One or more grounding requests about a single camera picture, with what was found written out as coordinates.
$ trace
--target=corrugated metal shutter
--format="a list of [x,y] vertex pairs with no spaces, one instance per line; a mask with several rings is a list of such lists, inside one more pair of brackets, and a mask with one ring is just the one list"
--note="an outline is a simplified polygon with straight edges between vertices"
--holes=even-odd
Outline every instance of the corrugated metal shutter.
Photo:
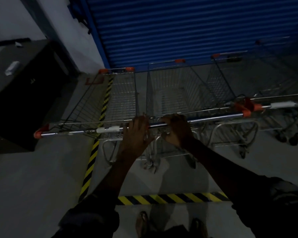
[[112,68],[248,50],[298,32],[298,0],[86,0]]

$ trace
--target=person's right hand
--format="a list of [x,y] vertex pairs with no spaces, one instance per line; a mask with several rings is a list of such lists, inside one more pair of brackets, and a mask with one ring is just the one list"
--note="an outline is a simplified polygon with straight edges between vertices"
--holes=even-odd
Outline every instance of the person's right hand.
[[185,116],[173,114],[169,116],[163,116],[160,120],[171,127],[169,134],[164,132],[161,135],[162,138],[170,144],[180,148],[186,148],[185,144],[194,138],[190,125],[187,122]]

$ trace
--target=concrete floor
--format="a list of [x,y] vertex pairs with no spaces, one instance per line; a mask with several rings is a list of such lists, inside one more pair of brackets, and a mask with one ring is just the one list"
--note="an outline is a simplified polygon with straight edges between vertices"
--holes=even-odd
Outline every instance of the concrete floor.
[[[209,66],[195,67],[206,78]],[[79,78],[64,116],[83,94],[85,76]],[[145,111],[146,73],[136,76],[139,109]],[[0,155],[0,238],[51,237],[64,213],[75,206],[83,182],[93,140],[85,136],[61,136],[39,141],[36,151]],[[236,150],[220,147],[217,152],[261,175],[278,176],[298,185],[298,146],[280,143],[269,133],[260,133],[250,154],[242,160]],[[109,171],[102,152],[95,162],[90,191]],[[127,174],[120,195],[220,191],[205,168],[191,169],[183,156],[165,158],[156,172],[145,171],[135,162]],[[205,221],[209,235],[254,237],[239,220],[231,204],[200,203],[116,207],[120,226],[114,237],[136,237],[137,214],[146,210],[159,228],[184,224],[191,219]]]

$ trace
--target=dark sleeve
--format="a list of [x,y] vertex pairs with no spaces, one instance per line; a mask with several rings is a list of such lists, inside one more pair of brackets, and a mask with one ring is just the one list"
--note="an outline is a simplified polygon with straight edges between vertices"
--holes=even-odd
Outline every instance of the dark sleeve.
[[296,237],[298,186],[277,177],[258,176],[234,202],[241,221],[256,237]]
[[87,196],[74,208],[68,210],[59,223],[60,229],[53,238],[59,237],[112,237],[119,226],[115,212],[117,196],[100,192]]

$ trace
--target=person's left hand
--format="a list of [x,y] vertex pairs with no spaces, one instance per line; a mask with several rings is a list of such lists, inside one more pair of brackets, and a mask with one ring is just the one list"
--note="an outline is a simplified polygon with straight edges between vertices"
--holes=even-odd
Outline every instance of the person's left hand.
[[135,117],[129,122],[128,128],[124,126],[123,141],[119,145],[117,159],[137,159],[148,145],[154,140],[148,130],[148,118]]

